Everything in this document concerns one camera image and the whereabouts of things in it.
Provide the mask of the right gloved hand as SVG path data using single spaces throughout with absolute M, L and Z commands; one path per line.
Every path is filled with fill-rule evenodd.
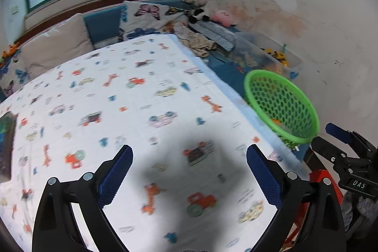
M 347 191 L 341 204 L 345 231 L 365 236 L 377 219 L 377 200 Z

